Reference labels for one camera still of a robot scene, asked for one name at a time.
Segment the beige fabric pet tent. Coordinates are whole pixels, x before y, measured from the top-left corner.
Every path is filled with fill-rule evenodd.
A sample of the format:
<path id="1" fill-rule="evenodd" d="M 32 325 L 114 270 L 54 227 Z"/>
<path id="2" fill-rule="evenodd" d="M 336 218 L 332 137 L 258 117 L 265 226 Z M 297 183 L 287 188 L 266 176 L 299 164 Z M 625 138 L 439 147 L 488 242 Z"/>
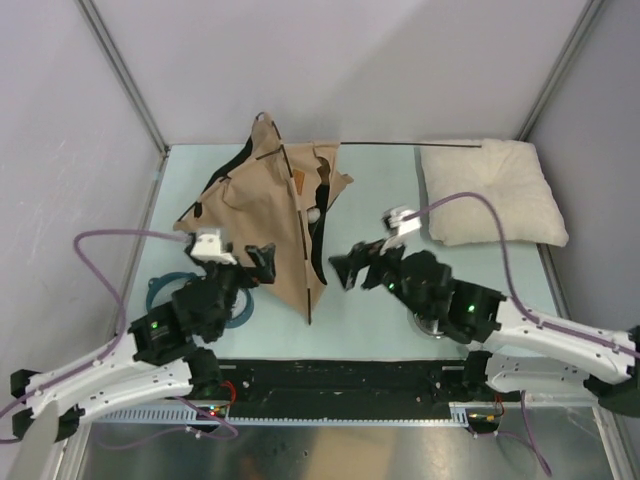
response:
<path id="1" fill-rule="evenodd" d="M 302 208 L 311 262 L 312 311 L 327 285 L 323 271 L 326 217 L 353 179 L 339 172 L 336 143 L 285 143 Z M 271 125 L 253 122 L 251 134 L 232 160 L 218 168 L 194 203 L 176 220 L 177 231 L 222 228 L 234 252 L 247 257 L 247 245 L 276 245 L 275 283 L 268 291 L 305 319 L 306 289 L 302 247 L 297 233 L 286 166 Z M 309 224 L 307 210 L 318 207 L 320 219 Z"/>

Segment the black tent pole front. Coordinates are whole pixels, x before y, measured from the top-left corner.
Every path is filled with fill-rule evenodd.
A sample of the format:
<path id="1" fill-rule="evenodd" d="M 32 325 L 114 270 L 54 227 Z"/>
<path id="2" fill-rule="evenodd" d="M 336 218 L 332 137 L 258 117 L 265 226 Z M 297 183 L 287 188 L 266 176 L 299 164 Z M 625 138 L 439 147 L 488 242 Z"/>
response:
<path id="1" fill-rule="evenodd" d="M 299 196 L 297 193 L 297 189 L 295 186 L 294 175 L 293 175 L 293 167 L 290 162 L 289 154 L 285 145 L 284 140 L 281 137 L 281 134 L 278 130 L 277 125 L 272 119 L 271 115 L 267 112 L 261 111 L 259 112 L 254 119 L 255 122 L 264 121 L 267 124 L 271 125 L 271 129 L 275 132 L 276 137 L 278 139 L 278 150 L 281 152 L 287 172 L 287 186 L 289 187 L 290 195 L 294 204 L 296 225 L 297 225 L 297 233 L 299 235 L 300 244 L 302 247 L 302 257 L 304 262 L 304 275 L 305 275 L 305 289 L 306 289 L 306 321 L 308 325 L 312 324 L 312 304 L 311 304 L 311 276 L 310 276 L 310 266 L 311 262 L 309 259 L 309 247 L 305 237 L 305 227 L 303 224 L 302 217 L 302 208 L 299 200 Z"/>

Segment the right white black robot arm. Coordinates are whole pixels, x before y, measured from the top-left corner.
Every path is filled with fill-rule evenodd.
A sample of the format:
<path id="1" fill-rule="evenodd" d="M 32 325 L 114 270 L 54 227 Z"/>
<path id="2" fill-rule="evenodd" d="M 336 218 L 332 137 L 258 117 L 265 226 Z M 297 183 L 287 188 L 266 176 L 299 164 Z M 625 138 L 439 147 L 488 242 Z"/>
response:
<path id="1" fill-rule="evenodd" d="M 549 316 L 514 295 L 452 276 L 450 266 L 422 250 L 360 242 L 329 263 L 344 290 L 383 287 L 411 313 L 424 334 L 469 350 L 473 369 L 462 376 L 476 401 L 495 392 L 572 394 L 587 391 L 600 407 L 639 415 L 639 330 L 609 330 Z"/>

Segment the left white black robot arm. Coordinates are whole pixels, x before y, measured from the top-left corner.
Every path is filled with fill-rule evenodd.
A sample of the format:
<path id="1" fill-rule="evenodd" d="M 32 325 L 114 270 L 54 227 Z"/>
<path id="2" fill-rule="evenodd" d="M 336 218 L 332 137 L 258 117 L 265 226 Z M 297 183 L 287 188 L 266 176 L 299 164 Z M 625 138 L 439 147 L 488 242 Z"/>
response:
<path id="1" fill-rule="evenodd" d="M 239 291 L 274 283 L 276 247 L 245 246 L 248 266 L 217 236 L 196 240 L 185 252 L 203 275 L 133 321 L 125 334 L 56 370 L 12 374 L 11 393 L 25 406 L 11 418 L 17 440 L 48 405 L 57 408 L 54 438 L 61 441 L 81 424 L 119 407 L 192 393 L 209 399 L 220 391 L 215 354 L 195 340 L 211 343 L 223 335 Z"/>

